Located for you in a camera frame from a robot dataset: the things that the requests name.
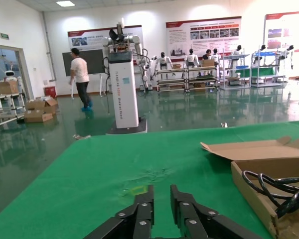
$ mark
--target display poster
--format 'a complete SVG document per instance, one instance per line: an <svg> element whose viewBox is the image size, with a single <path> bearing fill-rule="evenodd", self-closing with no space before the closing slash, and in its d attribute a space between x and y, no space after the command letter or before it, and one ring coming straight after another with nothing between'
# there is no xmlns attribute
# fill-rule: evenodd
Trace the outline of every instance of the display poster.
<svg viewBox="0 0 299 239"><path fill-rule="evenodd" d="M269 50L284 50L293 45L294 69L290 76L299 76L299 11L267 14L265 18L264 44Z"/></svg>
<svg viewBox="0 0 299 239"><path fill-rule="evenodd" d="M198 57L207 49L230 54L241 42L241 16L166 23L167 49L172 60L189 54L190 48Z"/></svg>
<svg viewBox="0 0 299 239"><path fill-rule="evenodd" d="M80 51L102 50L103 46L101 40L105 37L110 37L109 31L111 29L117 33L116 27L70 31L68 32L70 49L76 47ZM141 25L126 26L123 28L123 34L125 36L137 35L140 37L141 43L143 44L143 32ZM132 51L135 50L133 44L131 44L131 49Z"/></svg>

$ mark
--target green tabletop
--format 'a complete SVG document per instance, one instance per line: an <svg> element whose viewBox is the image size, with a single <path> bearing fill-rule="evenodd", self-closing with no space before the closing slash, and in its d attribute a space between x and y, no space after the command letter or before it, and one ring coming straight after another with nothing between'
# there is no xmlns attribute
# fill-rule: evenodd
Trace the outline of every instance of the green tabletop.
<svg viewBox="0 0 299 239"><path fill-rule="evenodd" d="M0 214L0 239L80 239L154 185L152 237L179 237L169 186L192 193L265 239L271 236L233 183L230 162L209 144L299 137L299 121L233 128L95 136L71 145Z"/></svg>
<svg viewBox="0 0 299 239"><path fill-rule="evenodd" d="M240 77L250 77L250 70L249 69L236 70L235 73L240 73ZM251 74L252 74L252 76L257 77L258 69L253 68ZM259 76L272 76L274 74L275 74L275 72L274 72L273 67L267 67L267 68L260 68L259 69Z"/></svg>

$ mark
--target exit sign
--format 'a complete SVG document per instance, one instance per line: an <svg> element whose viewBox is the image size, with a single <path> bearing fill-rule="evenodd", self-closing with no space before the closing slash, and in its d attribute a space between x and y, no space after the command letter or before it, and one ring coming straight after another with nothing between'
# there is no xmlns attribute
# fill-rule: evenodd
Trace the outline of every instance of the exit sign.
<svg viewBox="0 0 299 239"><path fill-rule="evenodd" d="M0 37L5 40L9 40L9 35L0 32Z"/></svg>

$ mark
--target cardboard box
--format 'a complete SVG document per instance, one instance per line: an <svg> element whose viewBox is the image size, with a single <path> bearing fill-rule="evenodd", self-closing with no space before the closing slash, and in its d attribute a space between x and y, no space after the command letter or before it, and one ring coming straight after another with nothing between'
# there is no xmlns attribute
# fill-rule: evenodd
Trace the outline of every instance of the cardboard box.
<svg viewBox="0 0 299 239"><path fill-rule="evenodd" d="M174 64L173 69L181 69L181 64Z"/></svg>
<svg viewBox="0 0 299 239"><path fill-rule="evenodd" d="M0 82L0 94L9 95L17 93L19 93L17 81Z"/></svg>
<svg viewBox="0 0 299 239"><path fill-rule="evenodd" d="M214 60L203 60L203 67L214 67L215 61Z"/></svg>
<svg viewBox="0 0 299 239"><path fill-rule="evenodd" d="M26 110L24 120L26 123L46 122L53 119L52 114L46 114L44 110Z"/></svg>
<svg viewBox="0 0 299 239"><path fill-rule="evenodd" d="M46 101L41 101L41 100L37 99L35 101L28 101L25 104L25 108L27 110L41 109L41 110L44 110L44 112L46 112L46 113L55 115L57 105L58 105L58 102L53 98L48 99Z"/></svg>
<svg viewBox="0 0 299 239"><path fill-rule="evenodd" d="M275 205L252 189L242 177L245 170L264 173L275 179L299 177L299 139L291 142L291 138L286 136L278 140L201 145L207 151L232 161L234 183L273 238L299 239L299 209L278 219ZM267 188L271 193L288 195L269 185Z"/></svg>

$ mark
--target doorway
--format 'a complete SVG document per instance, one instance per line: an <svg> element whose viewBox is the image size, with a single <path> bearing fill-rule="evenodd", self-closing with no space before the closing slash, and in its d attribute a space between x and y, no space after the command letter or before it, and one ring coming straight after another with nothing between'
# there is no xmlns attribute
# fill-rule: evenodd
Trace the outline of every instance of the doorway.
<svg viewBox="0 0 299 239"><path fill-rule="evenodd" d="M13 71L20 82L20 89L26 99L33 99L33 92L27 71L23 49L0 46L0 82L6 80L6 72Z"/></svg>

